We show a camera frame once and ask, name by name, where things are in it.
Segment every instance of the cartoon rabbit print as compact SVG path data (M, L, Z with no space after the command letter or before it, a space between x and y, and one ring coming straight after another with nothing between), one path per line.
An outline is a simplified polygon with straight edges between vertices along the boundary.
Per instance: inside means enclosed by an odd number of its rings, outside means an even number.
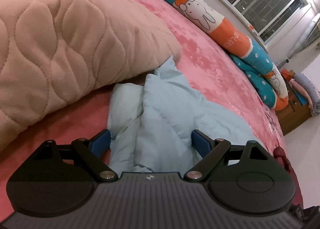
M270 77L270 79L272 80L272 84L273 84L273 88L278 92L278 94L280 94L281 93L281 91L280 91L280 80L278 79L278 77L277 77L277 74L276 74L276 71L274 71L274 70L272 70L273 72L274 72L274 75L272 75L271 77Z
M209 22L216 23L216 20L197 0L188 0L186 4L180 5L180 9L184 11L191 20L198 21L206 30L210 30Z

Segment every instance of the black device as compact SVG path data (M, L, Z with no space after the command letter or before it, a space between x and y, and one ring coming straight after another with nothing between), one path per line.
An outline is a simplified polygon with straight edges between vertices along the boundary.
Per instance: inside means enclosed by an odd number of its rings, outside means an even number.
M110 140L107 130L101 134ZM70 145L42 143L7 183L15 212L0 229L320 228L319 214L304 224L288 212L294 182L256 141L236 146L194 130L192 145L203 159L183 177L118 178L93 149L100 135Z

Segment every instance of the pink bedsheet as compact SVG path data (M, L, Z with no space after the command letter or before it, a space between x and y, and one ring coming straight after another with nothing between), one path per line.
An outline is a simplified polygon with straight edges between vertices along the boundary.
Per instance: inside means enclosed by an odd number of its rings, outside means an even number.
M243 117L271 154L277 146L285 149L274 111L262 103L247 77L220 46L165 1L136 1L161 18L180 42L183 55L177 67L193 88L208 100ZM13 212L5 191L11 174L46 139L69 144L76 138L90 138L106 128L111 91L112 87L101 88L46 116L0 154L0 221Z

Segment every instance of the light blue blanket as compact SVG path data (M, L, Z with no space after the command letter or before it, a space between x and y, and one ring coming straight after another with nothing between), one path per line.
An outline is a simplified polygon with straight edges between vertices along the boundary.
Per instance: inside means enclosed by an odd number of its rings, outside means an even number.
M248 140L263 145L244 119L191 88L172 58L147 75L144 87L115 87L108 129L113 137L109 166L119 175L178 171L183 176L201 159L191 146L195 129L236 145Z

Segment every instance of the ribbed black surface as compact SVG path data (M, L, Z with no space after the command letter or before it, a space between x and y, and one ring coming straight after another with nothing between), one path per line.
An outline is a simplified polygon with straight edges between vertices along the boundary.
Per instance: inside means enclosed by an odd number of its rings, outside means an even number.
M125 173L100 184L92 198L69 214L36 218L15 213L3 223L8 229L300 229L289 214L246 217L223 209L201 184L177 173Z

